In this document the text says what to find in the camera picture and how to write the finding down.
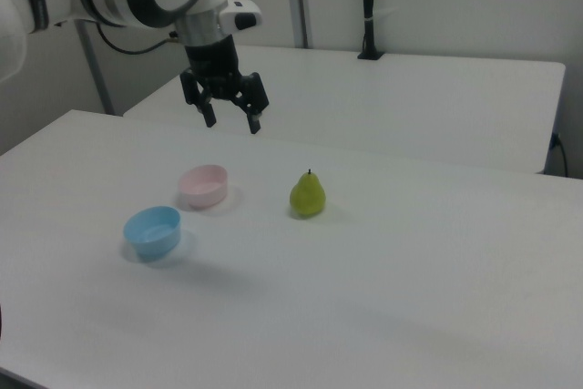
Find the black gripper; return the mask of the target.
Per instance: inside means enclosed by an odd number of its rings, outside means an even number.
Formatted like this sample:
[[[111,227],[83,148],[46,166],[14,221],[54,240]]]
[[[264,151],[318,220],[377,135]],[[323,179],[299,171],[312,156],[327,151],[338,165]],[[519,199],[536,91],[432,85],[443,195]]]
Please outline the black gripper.
[[[179,79],[186,103],[195,106],[212,128],[217,120],[211,98],[230,100],[246,114],[251,134],[257,134],[269,99],[258,73],[241,75],[233,37],[205,46],[186,46],[185,51],[189,68]]]

